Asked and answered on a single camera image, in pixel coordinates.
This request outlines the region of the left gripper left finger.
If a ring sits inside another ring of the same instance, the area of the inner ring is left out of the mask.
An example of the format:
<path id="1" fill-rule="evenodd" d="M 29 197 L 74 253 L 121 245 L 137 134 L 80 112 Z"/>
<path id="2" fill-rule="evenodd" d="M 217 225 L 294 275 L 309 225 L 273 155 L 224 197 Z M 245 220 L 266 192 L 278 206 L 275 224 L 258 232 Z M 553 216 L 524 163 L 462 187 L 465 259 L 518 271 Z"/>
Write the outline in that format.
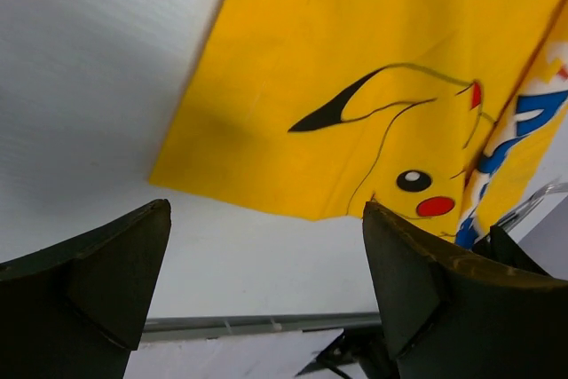
<path id="1" fill-rule="evenodd" d="M 121 378 L 170 236 L 158 199 L 1 265 L 3 378 Z"/>

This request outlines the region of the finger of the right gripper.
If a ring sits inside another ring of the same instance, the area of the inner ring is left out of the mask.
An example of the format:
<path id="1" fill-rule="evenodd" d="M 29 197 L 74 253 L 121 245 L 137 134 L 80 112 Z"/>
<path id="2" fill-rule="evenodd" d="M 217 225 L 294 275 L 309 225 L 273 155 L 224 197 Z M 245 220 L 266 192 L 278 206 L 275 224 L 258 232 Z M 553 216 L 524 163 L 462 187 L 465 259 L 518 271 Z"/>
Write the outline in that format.
<path id="1" fill-rule="evenodd" d="M 500 226 L 492 225 L 489 234 L 477 241 L 472 251 L 495 262 L 526 272 L 548 276 L 548 273 L 533 261 Z"/>

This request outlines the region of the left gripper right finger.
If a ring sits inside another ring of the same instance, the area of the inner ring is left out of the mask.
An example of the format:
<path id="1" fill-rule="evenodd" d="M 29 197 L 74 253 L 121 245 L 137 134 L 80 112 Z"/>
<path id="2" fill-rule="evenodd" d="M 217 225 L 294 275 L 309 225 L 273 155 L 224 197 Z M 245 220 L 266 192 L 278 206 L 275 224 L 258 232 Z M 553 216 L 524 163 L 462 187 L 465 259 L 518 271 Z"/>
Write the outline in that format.
<path id="1" fill-rule="evenodd" d="M 566 377 L 565 280 L 482 257 L 375 202 L 363 237 L 401 377 Z"/>

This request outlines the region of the yellow pikachu cloth napkin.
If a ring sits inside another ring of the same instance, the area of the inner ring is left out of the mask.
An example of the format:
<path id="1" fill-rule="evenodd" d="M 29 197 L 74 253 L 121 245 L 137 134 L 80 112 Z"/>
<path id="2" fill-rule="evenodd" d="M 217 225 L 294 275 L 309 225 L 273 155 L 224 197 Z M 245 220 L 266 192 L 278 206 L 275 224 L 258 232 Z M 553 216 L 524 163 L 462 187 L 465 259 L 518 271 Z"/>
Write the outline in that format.
<path id="1" fill-rule="evenodd" d="M 567 0 L 224 0 L 150 180 L 468 247 L 566 112 Z"/>

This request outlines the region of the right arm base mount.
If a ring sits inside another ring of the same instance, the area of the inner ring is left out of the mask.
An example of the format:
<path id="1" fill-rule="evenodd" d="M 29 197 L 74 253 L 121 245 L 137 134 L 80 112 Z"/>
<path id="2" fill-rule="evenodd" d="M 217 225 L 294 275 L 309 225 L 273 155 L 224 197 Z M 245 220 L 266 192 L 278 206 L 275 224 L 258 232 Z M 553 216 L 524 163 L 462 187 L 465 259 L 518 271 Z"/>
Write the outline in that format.
<path id="1" fill-rule="evenodd" d="M 324 370 L 336 377 L 353 378 L 344 370 L 351 365 L 357 365 L 364 378 L 399 378 L 398 368 L 387 351 L 382 326 L 345 329 L 297 373 L 296 378 Z"/>

